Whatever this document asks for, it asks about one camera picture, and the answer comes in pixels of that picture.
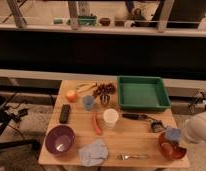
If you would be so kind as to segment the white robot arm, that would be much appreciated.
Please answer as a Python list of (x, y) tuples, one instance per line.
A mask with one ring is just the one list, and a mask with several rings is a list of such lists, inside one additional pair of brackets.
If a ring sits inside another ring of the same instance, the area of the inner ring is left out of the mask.
[(183, 124), (182, 134), (188, 143), (206, 143), (206, 111), (187, 119)]

